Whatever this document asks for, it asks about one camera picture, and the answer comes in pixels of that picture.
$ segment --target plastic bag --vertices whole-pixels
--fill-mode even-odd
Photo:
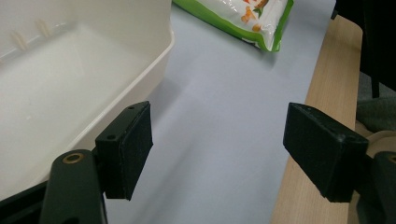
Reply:
[[[279,51],[293,0],[173,0],[195,17],[267,51]]]

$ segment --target brass insert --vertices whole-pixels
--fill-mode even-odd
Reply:
[[[72,153],[72,154],[64,157],[62,162],[66,163],[66,164],[73,164],[73,163],[81,161],[83,158],[84,158],[84,154],[76,152],[76,153]]]

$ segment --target white container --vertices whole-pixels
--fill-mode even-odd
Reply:
[[[163,79],[171,0],[0,1],[0,200]]]

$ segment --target screw hole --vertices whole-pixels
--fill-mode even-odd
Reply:
[[[79,152],[72,153],[72,154],[65,156],[64,159],[62,160],[62,162],[66,163],[66,164],[73,164],[73,163],[81,161],[83,158],[84,158],[84,154],[82,154],[82,153],[79,153]]]
[[[108,140],[113,140],[113,139],[115,139],[115,138],[116,138],[116,135],[114,135],[114,134],[111,134],[111,135],[109,135],[109,136],[107,137]]]

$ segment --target black fabric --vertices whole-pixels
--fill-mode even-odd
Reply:
[[[360,101],[356,119],[373,133],[396,131],[396,98],[377,98]]]
[[[361,72],[396,91],[395,18],[390,1],[337,0],[334,9],[363,30]]]

